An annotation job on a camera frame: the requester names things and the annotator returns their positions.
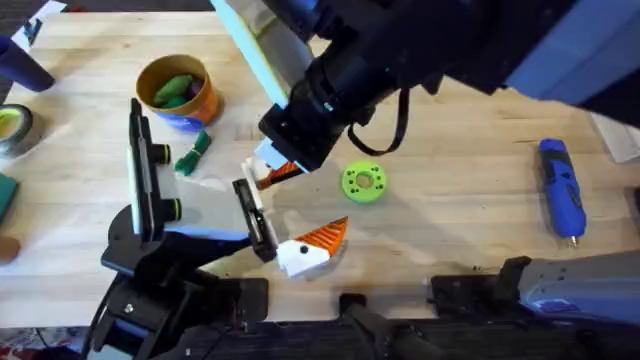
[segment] orange piece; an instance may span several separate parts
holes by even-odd
[[[344,234],[347,232],[348,220],[349,218],[345,216],[342,219],[338,219],[312,232],[299,236],[296,240],[325,249],[329,252],[329,255],[333,256],[336,251],[338,251],[338,248],[340,248],[340,244],[342,244]]]
[[[280,182],[282,180],[288,179],[289,177],[295,176],[292,174],[293,172],[298,172],[295,175],[299,175],[299,173],[301,173],[301,170],[298,167],[298,165],[292,163],[291,161],[287,161],[284,165],[280,167],[280,169],[271,170],[271,172],[269,173],[269,175],[267,175],[266,178],[257,180],[256,186],[258,187],[258,190],[264,190],[277,182]]]

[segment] green object in cup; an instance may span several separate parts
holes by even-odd
[[[174,96],[166,104],[162,105],[163,109],[173,109],[174,107],[178,107],[180,105],[184,105],[187,103],[187,99],[184,96]]]
[[[156,106],[161,106],[167,104],[176,96],[183,96],[187,92],[187,88],[189,87],[189,84],[191,84],[191,80],[193,80],[193,76],[191,75],[177,75],[172,77],[160,88],[160,90],[156,92],[153,97],[153,103]]]

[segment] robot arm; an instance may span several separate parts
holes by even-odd
[[[534,98],[640,123],[640,102],[632,97],[640,87],[640,51],[631,43],[633,29],[640,28],[634,17],[638,4],[264,2],[302,41],[313,35],[331,40],[291,89],[288,105],[274,105],[259,124],[271,140],[270,150],[306,171],[322,165],[346,127],[365,126],[389,94],[417,85],[435,94],[445,75],[489,95],[511,86]],[[349,135],[358,145],[353,129]],[[401,131],[396,135],[399,145]]]

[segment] orange and white object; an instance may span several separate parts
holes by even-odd
[[[263,160],[258,158],[248,158],[241,166],[256,208],[263,212],[263,216],[264,205],[260,199],[259,190],[271,186],[273,179],[286,177],[299,171],[293,163],[286,163],[280,169],[271,170]],[[266,216],[264,218],[272,238],[277,239],[271,221]],[[347,231],[347,224],[348,218],[344,217],[295,239],[276,244],[280,269],[293,278],[326,264],[340,248]]]
[[[346,231],[345,217],[281,243],[276,250],[280,269],[293,278],[326,264],[340,248]]]

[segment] wood grain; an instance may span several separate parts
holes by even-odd
[[[315,52],[326,42],[315,41]],[[151,60],[190,54],[207,66],[226,108],[193,181],[230,189],[240,162],[261,139],[256,124],[270,103],[215,13],[61,14],[47,21],[33,56],[58,80],[43,94],[15,86],[7,103],[40,113],[48,129],[33,151],[0,163],[20,182],[0,235],[23,250],[0,267],[0,327],[86,325],[114,273],[100,265],[107,228],[127,204],[128,99]],[[396,96],[378,106],[358,134],[384,148],[395,126]],[[186,151],[193,135],[147,112],[153,138]],[[550,232],[536,159],[537,142],[562,138],[571,151],[588,214],[579,249]],[[343,251],[326,268],[290,280],[250,249],[206,266],[221,276],[270,281],[270,320],[330,319],[338,295],[364,292],[389,316],[431,316],[425,281],[499,267],[507,257],[573,258],[640,247],[630,190],[639,165],[616,165],[579,110],[514,91],[492,97],[445,81],[431,97],[411,95],[409,133],[394,154],[376,159],[389,176],[377,203],[361,206],[338,179],[363,159],[341,139],[317,172],[264,192],[284,238],[348,215]],[[212,205],[211,211],[224,211]]]

